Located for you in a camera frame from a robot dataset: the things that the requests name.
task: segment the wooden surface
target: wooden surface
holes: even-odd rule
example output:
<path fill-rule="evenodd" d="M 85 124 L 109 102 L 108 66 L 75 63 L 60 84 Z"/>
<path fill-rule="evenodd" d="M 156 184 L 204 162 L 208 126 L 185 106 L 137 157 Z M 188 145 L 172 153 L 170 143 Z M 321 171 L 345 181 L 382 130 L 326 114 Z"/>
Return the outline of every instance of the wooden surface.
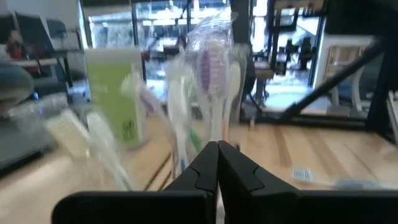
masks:
<path fill-rule="evenodd" d="M 195 127 L 201 133 L 203 126 Z M 171 146 L 162 126 L 149 121 L 150 141 L 141 149 L 126 154 L 129 173 L 143 189 L 153 173 L 165 162 Z M 395 147 L 373 133 L 309 129 L 295 126 L 262 124 L 231 125 L 231 144 L 239 143 L 241 151 L 263 168 L 300 189 L 324 189 L 291 179 L 292 168 L 311 169 L 322 179 L 355 179 L 398 181 L 398 153 Z M 172 179 L 171 161 L 148 186 L 162 189 Z M 0 181 L 0 223 L 50 223 L 53 206 L 64 196 L 84 189 L 80 168 L 55 151 Z M 112 189 L 105 185 L 101 189 Z"/>
<path fill-rule="evenodd" d="M 170 154 L 166 132 L 157 121 L 148 121 L 149 141 L 125 153 L 125 167 L 139 189 L 144 189 Z M 56 150 L 0 180 L 0 223 L 50 223 L 54 205 L 63 197 L 82 190 L 112 190 L 115 186 L 91 161 L 87 170 Z"/>

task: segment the table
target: table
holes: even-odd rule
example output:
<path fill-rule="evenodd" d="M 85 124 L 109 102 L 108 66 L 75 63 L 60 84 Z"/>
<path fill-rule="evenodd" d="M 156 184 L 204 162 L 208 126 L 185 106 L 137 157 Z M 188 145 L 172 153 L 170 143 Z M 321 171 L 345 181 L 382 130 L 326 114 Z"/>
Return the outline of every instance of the table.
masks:
<path fill-rule="evenodd" d="M 255 61 L 254 62 L 254 69 L 257 78 L 257 85 L 256 85 L 256 97 L 255 99 L 260 103 L 261 106 L 264 106 L 264 98 L 267 98 L 265 90 L 265 84 L 267 83 L 268 79 L 273 79 L 274 71 L 271 70 L 269 67 L 268 62 L 265 61 Z"/>
<path fill-rule="evenodd" d="M 41 66 L 50 66 L 52 76 L 49 78 L 35 79 L 35 84 L 39 85 L 41 83 L 45 83 L 48 81 L 54 81 L 54 80 L 58 81 L 54 65 L 58 64 L 58 60 L 57 60 L 58 58 L 62 58 L 66 82 L 68 83 L 69 87 L 72 87 L 73 81 L 72 81 L 72 77 L 70 75 L 70 68 L 69 68 L 69 62 L 68 62 L 68 57 L 67 57 L 68 52 L 73 52 L 73 53 L 81 52 L 81 50 L 79 50 L 79 51 L 73 50 L 73 49 L 71 49 L 71 50 L 53 50 L 53 51 L 49 51 L 49 54 L 51 54 L 52 58 L 39 59 Z M 39 65 L 36 60 L 6 60 L 6 62 L 13 64 L 13 65 L 21 66 L 21 67 L 38 66 Z"/>
<path fill-rule="evenodd" d="M 140 188 L 162 189 L 172 180 L 171 146 L 156 119 L 148 120 L 150 141 L 127 158 Z M 195 123 L 203 133 L 203 124 Z M 291 179 L 292 168 L 308 168 L 326 179 L 398 181 L 398 152 L 374 133 L 259 124 L 231 125 L 231 144 L 254 162 L 299 189 L 324 189 Z M 153 174 L 160 170 L 157 178 Z M 50 223 L 52 207 L 82 189 L 72 162 L 55 151 L 0 181 L 0 223 Z"/>

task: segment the toothbrush handle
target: toothbrush handle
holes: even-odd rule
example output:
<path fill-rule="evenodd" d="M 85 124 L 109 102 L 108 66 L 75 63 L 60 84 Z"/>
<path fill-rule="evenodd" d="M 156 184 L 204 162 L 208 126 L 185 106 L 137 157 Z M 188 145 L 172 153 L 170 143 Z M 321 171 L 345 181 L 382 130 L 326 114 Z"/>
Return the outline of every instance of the toothbrush handle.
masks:
<path fill-rule="evenodd" d="M 223 138 L 223 104 L 217 97 L 214 97 L 212 100 L 210 141 L 219 141 Z"/>
<path fill-rule="evenodd" d="M 227 100 L 225 103 L 225 114 L 223 119 L 223 140 L 229 141 L 229 117 L 231 115 L 232 101 Z"/>
<path fill-rule="evenodd" d="M 180 174 L 188 166 L 188 156 L 187 156 L 187 138 L 186 133 L 179 133 L 177 136 L 177 152 L 178 152 L 178 168 L 180 169 Z"/>

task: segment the white wall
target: white wall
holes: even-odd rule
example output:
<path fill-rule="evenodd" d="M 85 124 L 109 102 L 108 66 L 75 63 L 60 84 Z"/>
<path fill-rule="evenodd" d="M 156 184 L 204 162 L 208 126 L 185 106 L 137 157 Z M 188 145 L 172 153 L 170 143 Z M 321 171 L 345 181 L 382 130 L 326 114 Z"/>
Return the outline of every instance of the white wall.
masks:
<path fill-rule="evenodd" d="M 0 0 L 0 14 L 7 13 L 7 0 Z"/>
<path fill-rule="evenodd" d="M 7 0 L 9 11 L 17 11 L 23 14 L 45 15 L 49 5 L 48 0 Z"/>

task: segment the chair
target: chair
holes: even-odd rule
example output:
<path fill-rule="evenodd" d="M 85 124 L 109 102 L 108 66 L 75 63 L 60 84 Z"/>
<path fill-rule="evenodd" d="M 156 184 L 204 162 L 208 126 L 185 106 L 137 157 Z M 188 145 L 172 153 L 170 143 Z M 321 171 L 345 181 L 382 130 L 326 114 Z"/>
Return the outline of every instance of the chair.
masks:
<path fill-rule="evenodd" d="M 22 67 L 0 62 L 0 113 L 28 98 L 34 91 L 31 75 Z"/>

